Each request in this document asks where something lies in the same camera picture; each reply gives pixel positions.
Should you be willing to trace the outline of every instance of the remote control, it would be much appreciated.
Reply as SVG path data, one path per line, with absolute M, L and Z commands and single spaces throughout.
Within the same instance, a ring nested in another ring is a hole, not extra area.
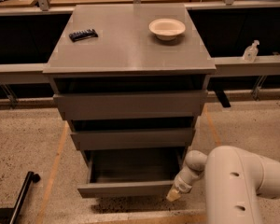
M 98 37 L 94 29 L 83 30 L 69 35 L 69 38 L 71 38 L 73 42 L 91 37 Z

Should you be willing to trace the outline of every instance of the floor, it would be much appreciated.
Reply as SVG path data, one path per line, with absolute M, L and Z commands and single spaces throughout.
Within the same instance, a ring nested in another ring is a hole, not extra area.
M 254 101 L 247 91 L 227 92 L 231 108 L 213 93 L 199 117 L 191 149 L 241 147 L 280 161 L 280 91 L 262 91 Z M 18 223 L 205 223 L 204 182 L 174 203 L 165 197 L 82 199 L 87 167 L 50 99 L 21 100 L 10 109 L 0 101 L 0 207 L 12 207 L 28 171 L 32 184 Z M 259 199 L 264 224 L 280 224 L 280 199 Z

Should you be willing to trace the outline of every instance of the white bowl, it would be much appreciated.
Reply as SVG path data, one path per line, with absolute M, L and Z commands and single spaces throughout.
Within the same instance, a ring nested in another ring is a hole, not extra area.
M 149 30 L 163 41 L 175 39 L 186 31 L 183 22 L 174 19 L 157 19 L 150 23 Z

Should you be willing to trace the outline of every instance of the spray bottle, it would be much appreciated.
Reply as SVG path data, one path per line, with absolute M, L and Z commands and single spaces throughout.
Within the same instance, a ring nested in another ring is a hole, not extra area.
M 259 41 L 255 40 L 251 46 L 247 47 L 245 53 L 243 55 L 243 60 L 246 62 L 254 62 L 259 50 L 257 46 L 259 45 Z

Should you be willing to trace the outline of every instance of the gray cabinet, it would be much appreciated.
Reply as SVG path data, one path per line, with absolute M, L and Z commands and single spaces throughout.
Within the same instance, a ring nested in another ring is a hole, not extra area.
M 156 14 L 174 16 L 187 32 L 160 42 L 147 28 Z M 99 37 L 72 43 L 68 35 L 86 24 Z M 114 28 L 126 39 L 108 36 Z M 81 196 L 167 193 L 195 134 L 207 75 L 215 72 L 202 47 L 182 5 L 76 7 L 44 74 L 89 167 Z

